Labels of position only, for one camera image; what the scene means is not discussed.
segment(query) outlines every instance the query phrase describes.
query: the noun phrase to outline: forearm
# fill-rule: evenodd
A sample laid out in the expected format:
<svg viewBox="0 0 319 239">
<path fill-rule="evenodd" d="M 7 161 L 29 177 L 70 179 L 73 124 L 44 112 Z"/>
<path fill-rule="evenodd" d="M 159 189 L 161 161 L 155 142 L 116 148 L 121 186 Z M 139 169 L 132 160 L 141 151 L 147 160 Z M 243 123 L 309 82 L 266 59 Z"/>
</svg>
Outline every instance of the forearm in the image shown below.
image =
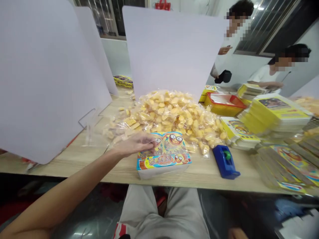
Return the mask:
<svg viewBox="0 0 319 239">
<path fill-rule="evenodd" d="M 17 234 L 30 230 L 54 228 L 83 201 L 121 158 L 117 151 L 108 151 L 45 193 L 15 219 L 3 233 Z"/>
</svg>

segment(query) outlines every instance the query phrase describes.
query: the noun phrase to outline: gray pants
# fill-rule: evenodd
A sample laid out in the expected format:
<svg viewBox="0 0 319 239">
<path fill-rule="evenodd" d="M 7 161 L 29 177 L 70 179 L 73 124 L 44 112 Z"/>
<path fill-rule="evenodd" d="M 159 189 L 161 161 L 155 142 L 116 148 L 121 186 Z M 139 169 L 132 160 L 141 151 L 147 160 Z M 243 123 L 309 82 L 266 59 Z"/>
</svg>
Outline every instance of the gray pants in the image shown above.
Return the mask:
<svg viewBox="0 0 319 239">
<path fill-rule="evenodd" d="M 172 188 L 163 218 L 158 215 L 152 187 L 130 185 L 120 223 L 130 228 L 132 239 L 209 239 L 197 189 L 193 188 Z"/>
</svg>

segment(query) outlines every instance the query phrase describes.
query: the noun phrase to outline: plastic bag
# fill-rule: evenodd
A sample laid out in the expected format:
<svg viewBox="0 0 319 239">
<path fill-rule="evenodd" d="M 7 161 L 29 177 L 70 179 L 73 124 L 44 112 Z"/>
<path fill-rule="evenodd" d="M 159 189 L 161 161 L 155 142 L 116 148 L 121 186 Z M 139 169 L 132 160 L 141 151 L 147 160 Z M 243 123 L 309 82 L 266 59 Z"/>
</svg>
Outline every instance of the plastic bag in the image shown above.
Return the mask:
<svg viewBox="0 0 319 239">
<path fill-rule="evenodd" d="M 205 158 L 210 148 L 224 144 L 224 132 L 219 116 L 195 102 L 188 93 L 153 91 L 142 96 L 132 108 L 119 108 L 119 114 L 104 128 L 104 135 L 112 144 L 127 139 L 138 131 L 183 134 L 190 153 L 197 149 Z"/>
</svg>

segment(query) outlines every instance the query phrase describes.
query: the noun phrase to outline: green tape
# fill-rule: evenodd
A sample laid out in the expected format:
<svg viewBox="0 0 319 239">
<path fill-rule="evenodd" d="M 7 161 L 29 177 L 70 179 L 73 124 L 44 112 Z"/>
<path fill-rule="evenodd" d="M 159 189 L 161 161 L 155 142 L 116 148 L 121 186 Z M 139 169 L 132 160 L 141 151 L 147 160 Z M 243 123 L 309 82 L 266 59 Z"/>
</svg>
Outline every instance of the green tape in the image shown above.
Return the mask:
<svg viewBox="0 0 319 239">
<path fill-rule="evenodd" d="M 228 150 L 224 150 L 224 155 L 227 160 L 231 160 L 232 156 Z"/>
</svg>

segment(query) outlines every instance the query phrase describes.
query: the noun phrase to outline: window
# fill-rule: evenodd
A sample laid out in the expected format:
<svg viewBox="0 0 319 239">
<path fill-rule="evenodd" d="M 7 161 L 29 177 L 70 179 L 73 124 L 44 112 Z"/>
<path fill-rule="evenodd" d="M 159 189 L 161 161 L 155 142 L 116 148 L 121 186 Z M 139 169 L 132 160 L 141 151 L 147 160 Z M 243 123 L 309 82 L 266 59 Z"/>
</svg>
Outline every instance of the window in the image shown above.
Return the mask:
<svg viewBox="0 0 319 239">
<path fill-rule="evenodd" d="M 318 19 L 318 0 L 263 0 L 235 54 L 274 56 L 295 44 Z"/>
<path fill-rule="evenodd" d="M 91 9 L 100 37 L 126 40 L 122 7 L 148 7 L 148 0 L 74 0 Z"/>
</svg>

